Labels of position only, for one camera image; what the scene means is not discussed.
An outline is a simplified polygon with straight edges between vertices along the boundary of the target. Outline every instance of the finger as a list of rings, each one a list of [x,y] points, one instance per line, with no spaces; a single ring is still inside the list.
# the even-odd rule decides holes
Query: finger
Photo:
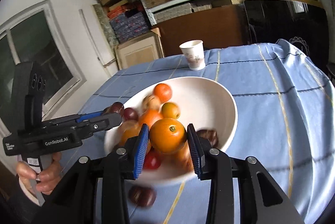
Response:
[[[32,170],[29,165],[23,162],[18,162],[16,165],[16,173],[19,177],[24,177],[28,179],[36,179],[36,172]]]
[[[48,191],[48,192],[42,192],[44,195],[50,195],[52,193],[52,190],[51,191]]]
[[[56,152],[54,154],[52,154],[52,158],[54,161],[59,161],[62,157],[62,154],[60,152]]]
[[[59,162],[53,162],[46,170],[43,170],[39,174],[39,179],[41,182],[49,182],[54,180],[59,176],[61,172],[61,165]]]
[[[25,188],[26,188],[30,193],[35,194],[35,193],[34,193],[34,190],[33,190],[33,188],[32,188],[32,186],[31,186],[31,184],[30,184],[29,179],[27,179],[27,178],[25,178],[25,177],[20,177],[20,179],[21,179],[21,182],[23,183],[23,185],[25,186]]]
[[[49,182],[40,182],[36,185],[36,190],[42,193],[52,191],[60,180],[60,177],[56,177],[54,180]]]

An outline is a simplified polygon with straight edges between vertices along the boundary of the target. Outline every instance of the table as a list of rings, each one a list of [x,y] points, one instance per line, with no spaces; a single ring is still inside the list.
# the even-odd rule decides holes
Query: table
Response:
[[[115,101],[125,103],[142,89],[169,78],[215,80],[232,93],[237,104],[237,130],[226,153],[240,159],[258,158],[305,223],[314,223],[335,192],[334,86],[328,77],[285,40],[209,50],[205,62],[205,69],[190,71],[185,58],[177,55],[121,70],[92,95],[80,113],[100,111]],[[63,151],[63,172],[80,156],[103,157],[103,138],[104,132],[99,132],[81,147]],[[209,181],[196,178],[158,187],[153,207],[141,209],[128,203],[131,223],[203,224],[209,187]],[[239,223],[236,181],[234,198],[235,223]]]

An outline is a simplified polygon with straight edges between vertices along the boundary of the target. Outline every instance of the brown cabinet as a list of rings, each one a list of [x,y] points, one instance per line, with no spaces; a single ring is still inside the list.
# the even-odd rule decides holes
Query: brown cabinet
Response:
[[[202,40],[209,49],[246,45],[250,40],[245,10],[228,5],[195,12],[161,22],[161,44],[165,57],[181,54],[179,45]]]

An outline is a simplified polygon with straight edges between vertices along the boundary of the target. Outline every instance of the white bowl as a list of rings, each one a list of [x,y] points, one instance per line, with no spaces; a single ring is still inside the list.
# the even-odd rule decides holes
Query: white bowl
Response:
[[[219,149],[225,152],[235,134],[237,126],[237,107],[231,93],[221,84],[201,77],[180,77],[162,81],[172,88],[172,99],[180,108],[179,121],[187,128],[193,123],[195,130],[214,128],[219,139]],[[143,98],[152,94],[154,87],[145,88],[131,99],[124,107],[132,107],[142,114],[141,104]],[[117,135],[118,127],[106,132],[104,150],[109,154],[118,144],[120,136]],[[174,165],[162,163],[153,171],[143,170],[136,184],[143,186],[177,184],[195,177],[194,172],[185,172]]]

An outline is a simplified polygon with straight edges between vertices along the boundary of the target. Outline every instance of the paper cup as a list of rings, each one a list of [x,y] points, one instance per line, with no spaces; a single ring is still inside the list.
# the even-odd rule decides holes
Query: paper cup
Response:
[[[179,46],[185,55],[189,68],[191,70],[201,70],[205,68],[205,56],[202,40],[192,40],[185,42]]]

